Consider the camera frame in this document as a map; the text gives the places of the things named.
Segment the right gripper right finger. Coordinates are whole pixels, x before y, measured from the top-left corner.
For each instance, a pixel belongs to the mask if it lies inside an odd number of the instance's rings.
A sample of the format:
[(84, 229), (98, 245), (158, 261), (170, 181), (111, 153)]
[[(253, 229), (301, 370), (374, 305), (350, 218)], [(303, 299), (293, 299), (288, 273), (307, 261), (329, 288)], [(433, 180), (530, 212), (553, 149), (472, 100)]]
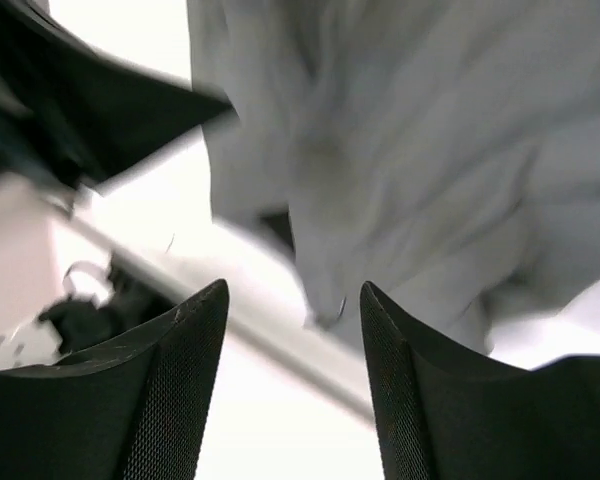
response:
[(600, 356), (527, 371), (470, 350), (376, 285), (360, 293), (388, 479), (600, 479)]

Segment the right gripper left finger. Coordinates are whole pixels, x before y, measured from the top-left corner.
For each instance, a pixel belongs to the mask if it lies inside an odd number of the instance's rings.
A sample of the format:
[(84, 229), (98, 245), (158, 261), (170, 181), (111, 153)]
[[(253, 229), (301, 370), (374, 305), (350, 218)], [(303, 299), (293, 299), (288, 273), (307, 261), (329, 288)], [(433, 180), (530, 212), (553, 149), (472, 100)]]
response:
[(191, 479), (228, 319), (218, 280), (51, 366), (0, 371), (0, 479)]

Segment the grey pleated skirt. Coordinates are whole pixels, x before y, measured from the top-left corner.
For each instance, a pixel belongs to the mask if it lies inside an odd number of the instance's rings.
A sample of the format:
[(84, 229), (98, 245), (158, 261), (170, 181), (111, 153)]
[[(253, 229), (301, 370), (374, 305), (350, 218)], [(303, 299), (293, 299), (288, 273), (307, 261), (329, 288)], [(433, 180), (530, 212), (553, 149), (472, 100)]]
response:
[(212, 214), (362, 346), (371, 281), (481, 353), (600, 278), (600, 1), (191, 1)]

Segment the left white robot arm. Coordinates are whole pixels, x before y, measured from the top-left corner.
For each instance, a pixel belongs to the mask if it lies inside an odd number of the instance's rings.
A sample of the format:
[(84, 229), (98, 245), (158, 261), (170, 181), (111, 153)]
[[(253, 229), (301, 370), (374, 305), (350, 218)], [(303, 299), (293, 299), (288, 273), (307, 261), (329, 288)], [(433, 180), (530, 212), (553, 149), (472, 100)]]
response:
[(0, 174), (105, 182), (232, 112), (93, 52), (32, 1), (0, 1)]

